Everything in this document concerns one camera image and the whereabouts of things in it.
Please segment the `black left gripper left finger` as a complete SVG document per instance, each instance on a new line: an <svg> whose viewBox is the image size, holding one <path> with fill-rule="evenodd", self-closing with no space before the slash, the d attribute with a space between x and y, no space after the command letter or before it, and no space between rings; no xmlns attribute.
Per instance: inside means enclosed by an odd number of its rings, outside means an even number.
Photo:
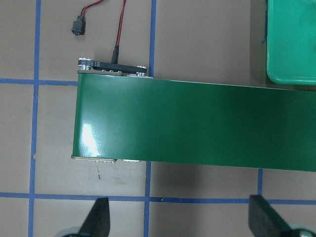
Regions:
<svg viewBox="0 0 316 237"><path fill-rule="evenodd" d="M108 237L110 233L109 200L98 198L82 224L80 237Z"/></svg>

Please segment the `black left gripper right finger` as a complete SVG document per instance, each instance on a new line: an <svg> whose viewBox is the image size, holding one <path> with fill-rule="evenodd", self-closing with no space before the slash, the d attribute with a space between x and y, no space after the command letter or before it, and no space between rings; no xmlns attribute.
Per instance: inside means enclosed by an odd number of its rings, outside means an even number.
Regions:
<svg viewBox="0 0 316 237"><path fill-rule="evenodd" d="M249 196L248 225L255 237L281 237L290 226L260 195Z"/></svg>

